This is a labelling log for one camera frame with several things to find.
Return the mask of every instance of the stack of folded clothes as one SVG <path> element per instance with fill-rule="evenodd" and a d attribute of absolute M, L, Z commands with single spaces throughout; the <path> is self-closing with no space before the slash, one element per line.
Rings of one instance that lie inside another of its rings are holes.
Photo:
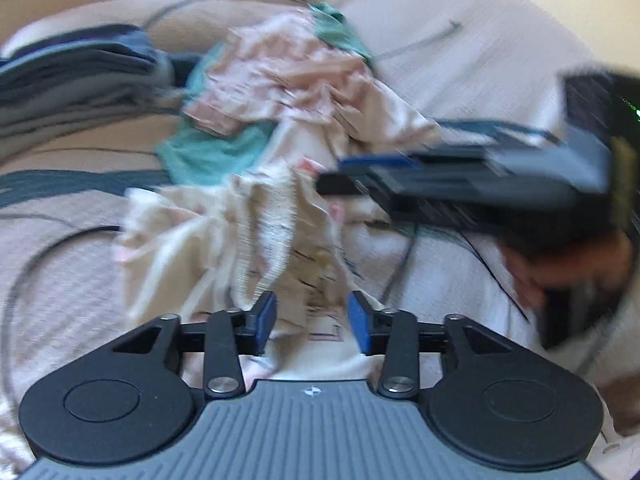
<path fill-rule="evenodd" d="M 84 28 L 25 46 L 0 59 L 0 159 L 152 111 L 173 85 L 169 55 L 132 25 Z"/>

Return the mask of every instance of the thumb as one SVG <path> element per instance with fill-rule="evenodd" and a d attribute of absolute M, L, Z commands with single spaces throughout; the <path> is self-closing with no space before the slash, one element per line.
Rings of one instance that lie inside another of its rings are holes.
<path fill-rule="evenodd" d="M 528 270 L 531 280 L 541 288 L 557 288 L 585 280 L 616 288 L 626 280 L 631 259 L 630 241 L 624 233 L 616 232 L 534 259 Z"/>

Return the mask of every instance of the green cloth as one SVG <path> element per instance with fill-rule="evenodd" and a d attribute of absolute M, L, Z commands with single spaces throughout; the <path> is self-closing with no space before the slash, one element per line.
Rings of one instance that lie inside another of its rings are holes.
<path fill-rule="evenodd" d="M 359 54 L 371 67 L 371 54 L 340 12 L 323 3 L 309 7 L 316 20 L 314 32 L 320 40 Z M 193 69 L 185 86 L 185 103 L 205 89 L 207 68 L 218 60 L 224 47 L 224 43 L 216 44 Z M 276 126 L 274 121 L 260 121 L 249 124 L 232 138 L 215 137 L 195 128 L 191 118 L 181 115 L 176 133 L 158 144 L 156 153 L 174 184 L 216 186 L 226 175 L 241 173 L 254 165 Z"/>
<path fill-rule="evenodd" d="M 186 101 L 204 90 L 206 69 L 216 62 L 224 46 L 214 46 L 193 69 L 185 86 Z M 229 139 L 199 130 L 191 118 L 181 115 L 176 133 L 160 142 L 156 153 L 174 184 L 216 186 L 228 174 L 241 173 L 255 164 L 276 125 L 275 121 L 249 124 Z"/>
<path fill-rule="evenodd" d="M 311 3 L 309 7 L 316 20 L 314 33 L 319 40 L 340 50 L 359 54 L 368 67 L 373 69 L 371 53 L 347 25 L 343 13 L 323 2 Z"/>

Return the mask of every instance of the human hand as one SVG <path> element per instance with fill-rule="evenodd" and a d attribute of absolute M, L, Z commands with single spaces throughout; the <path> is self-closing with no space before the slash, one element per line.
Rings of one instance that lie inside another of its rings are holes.
<path fill-rule="evenodd" d="M 504 265 L 513 276 L 518 302 L 540 309 L 545 290 L 565 288 L 592 280 L 605 290 L 624 285 L 631 272 L 633 248 L 622 232 L 572 245 L 553 254 L 527 260 L 512 249 L 501 247 Z"/>

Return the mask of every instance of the pink garment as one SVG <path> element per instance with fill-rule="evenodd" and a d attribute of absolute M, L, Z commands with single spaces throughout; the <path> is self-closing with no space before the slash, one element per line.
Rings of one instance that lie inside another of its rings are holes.
<path fill-rule="evenodd" d="M 329 124 L 335 105 L 358 108 L 373 82 L 360 56 L 316 37 L 308 9 L 231 29 L 207 76 L 207 90 L 183 111 L 222 136 L 258 120 Z"/>

